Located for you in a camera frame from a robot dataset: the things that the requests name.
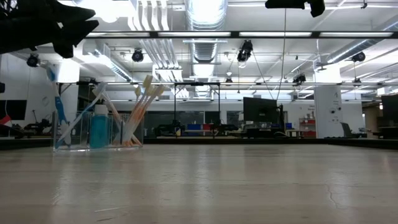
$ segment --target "toothbrush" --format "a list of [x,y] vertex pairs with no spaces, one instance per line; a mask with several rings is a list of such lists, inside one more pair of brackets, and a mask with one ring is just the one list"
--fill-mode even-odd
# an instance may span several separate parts
[[59,146],[62,145],[62,142],[64,141],[65,137],[72,131],[72,129],[75,127],[75,125],[81,120],[83,115],[90,109],[92,108],[95,103],[101,98],[102,93],[106,89],[106,83],[100,83],[98,85],[98,96],[77,116],[77,118],[72,122],[72,124],[69,125],[68,129],[61,135],[60,139],[55,145],[55,148],[57,149]]
[[[54,90],[55,107],[58,111],[58,123],[61,126],[61,134],[65,134],[67,129],[69,128],[69,124],[68,124],[67,117],[65,116],[65,112],[63,110],[63,104],[62,104],[60,95],[58,93],[57,84],[55,83],[55,73],[52,71],[52,69],[49,66],[46,68],[46,71],[47,71],[48,78],[52,82],[52,88]],[[71,144],[70,134],[65,135],[65,143],[68,146],[70,146],[70,144]]]

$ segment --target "dark screen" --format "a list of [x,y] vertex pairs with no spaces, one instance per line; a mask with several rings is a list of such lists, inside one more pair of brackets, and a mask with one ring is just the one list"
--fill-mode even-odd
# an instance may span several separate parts
[[26,100],[0,100],[0,119],[8,114],[13,121],[25,120],[26,103]]
[[244,97],[243,116],[245,121],[277,123],[277,102],[276,100]]
[[398,95],[381,96],[383,117],[398,122]]

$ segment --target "white column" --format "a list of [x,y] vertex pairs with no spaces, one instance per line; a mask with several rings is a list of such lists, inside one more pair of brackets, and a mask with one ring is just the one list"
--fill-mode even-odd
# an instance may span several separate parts
[[[340,83],[340,68],[337,65],[331,65],[324,71],[317,71],[314,74],[314,80],[317,83]],[[341,87],[317,86],[314,94],[317,138],[343,137]]]

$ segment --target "fluorescent light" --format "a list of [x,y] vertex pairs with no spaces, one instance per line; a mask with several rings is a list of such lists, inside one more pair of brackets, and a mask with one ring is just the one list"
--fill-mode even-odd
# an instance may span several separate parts
[[227,40],[182,40],[184,44],[226,44],[228,43]]
[[91,32],[87,35],[88,38],[98,37],[149,37],[148,32]]
[[240,32],[240,37],[309,37],[311,32]]
[[393,32],[322,32],[320,37],[390,37]]
[[152,83],[152,85],[174,85],[174,83],[169,82],[169,83]]
[[223,83],[220,83],[221,85],[255,85],[256,83],[246,83],[246,82],[241,82],[241,83],[237,83],[237,82],[234,82],[234,83],[226,83],[226,82],[223,82]]
[[108,85],[130,85],[130,83],[116,83],[116,82],[113,82],[113,83],[108,83]]
[[229,37],[230,32],[159,32],[159,37]]

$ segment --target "black object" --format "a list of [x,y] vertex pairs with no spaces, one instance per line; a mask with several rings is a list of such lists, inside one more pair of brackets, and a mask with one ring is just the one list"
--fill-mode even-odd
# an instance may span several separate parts
[[353,83],[362,83],[362,81],[361,81],[360,78],[355,78],[354,81],[353,81]]
[[32,110],[32,112],[33,112],[33,115],[35,117],[35,123],[34,124],[28,124],[27,126],[24,127],[24,130],[26,130],[26,131],[34,131],[35,134],[43,134],[43,130],[45,128],[51,127],[51,123],[47,119],[42,119],[41,122],[37,122],[35,110]]
[[398,95],[381,96],[383,117],[398,123]]
[[6,91],[6,84],[0,82],[0,93],[4,93]]
[[4,137],[10,136],[10,137],[15,137],[16,139],[21,139],[25,136],[25,134],[16,128],[12,128],[12,127],[0,124],[0,136],[4,136]]
[[325,11],[324,0],[268,0],[267,9],[305,9],[304,3],[308,2],[311,6],[312,17],[317,17]]
[[238,53],[238,61],[245,62],[249,60],[252,51],[253,51],[253,44],[251,43],[251,40],[245,40],[242,49]]
[[158,127],[154,128],[155,136],[174,136],[175,128],[180,128],[181,133],[185,131],[185,126],[177,120],[173,120],[171,124],[160,124]]
[[26,64],[29,67],[37,68],[40,65],[40,59],[38,54],[30,54],[30,57],[26,60]]
[[98,25],[86,21],[95,11],[66,6],[56,0],[19,0],[17,9],[7,11],[0,5],[0,54],[53,43],[63,58],[73,57],[77,46]]
[[26,104],[26,100],[0,100],[0,118],[8,114],[13,121],[25,120]]
[[301,83],[306,82],[306,81],[307,81],[307,79],[305,78],[304,74],[297,75],[293,79],[293,82],[297,83],[297,84],[301,84]]
[[243,120],[278,123],[277,108],[276,100],[244,97]]
[[366,59],[366,55],[364,52],[360,52],[350,58],[353,62],[363,62]]
[[144,55],[142,54],[141,49],[136,49],[131,57],[131,59],[135,62],[142,62],[144,60]]

